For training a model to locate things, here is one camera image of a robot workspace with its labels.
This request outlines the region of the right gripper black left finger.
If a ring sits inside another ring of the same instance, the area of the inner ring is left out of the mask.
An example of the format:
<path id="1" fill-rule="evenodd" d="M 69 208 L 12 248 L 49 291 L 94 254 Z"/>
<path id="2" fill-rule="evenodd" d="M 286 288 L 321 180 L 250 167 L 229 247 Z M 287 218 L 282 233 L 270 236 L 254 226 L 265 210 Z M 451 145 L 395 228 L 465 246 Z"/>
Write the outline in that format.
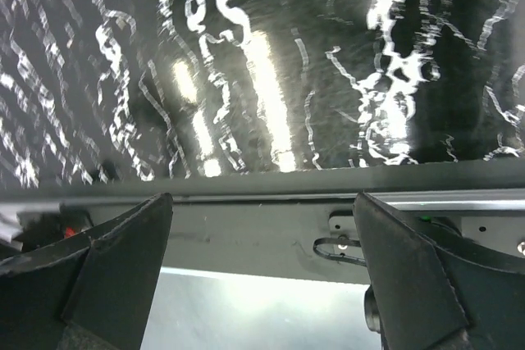
<path id="1" fill-rule="evenodd" d="M 3 349 L 138 349 L 172 221 L 158 194 L 118 217 L 1 262 Z"/>

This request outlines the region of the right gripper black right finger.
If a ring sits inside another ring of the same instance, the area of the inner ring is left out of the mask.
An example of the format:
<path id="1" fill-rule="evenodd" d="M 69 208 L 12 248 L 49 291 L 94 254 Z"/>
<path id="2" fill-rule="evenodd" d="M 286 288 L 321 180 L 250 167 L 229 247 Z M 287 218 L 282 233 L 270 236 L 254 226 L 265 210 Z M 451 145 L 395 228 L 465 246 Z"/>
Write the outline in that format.
<path id="1" fill-rule="evenodd" d="M 354 219 L 386 349 L 522 349 L 524 260 L 360 193 Z"/>

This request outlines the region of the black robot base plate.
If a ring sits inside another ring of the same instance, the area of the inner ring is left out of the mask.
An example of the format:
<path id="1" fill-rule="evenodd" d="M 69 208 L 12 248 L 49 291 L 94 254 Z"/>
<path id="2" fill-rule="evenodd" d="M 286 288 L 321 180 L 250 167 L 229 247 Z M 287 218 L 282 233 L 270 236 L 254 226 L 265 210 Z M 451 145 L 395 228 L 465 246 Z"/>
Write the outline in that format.
<path id="1" fill-rule="evenodd" d="M 313 252 L 313 241 L 332 230 L 330 216 L 349 211 L 363 191 L 406 211 L 523 211 L 524 162 L 501 158 L 94 185 L 47 182 L 37 189 L 3 188 L 1 209 L 83 207 L 101 221 L 169 193 L 173 219 L 164 257 L 169 271 L 363 284 L 364 269 L 343 268 Z"/>

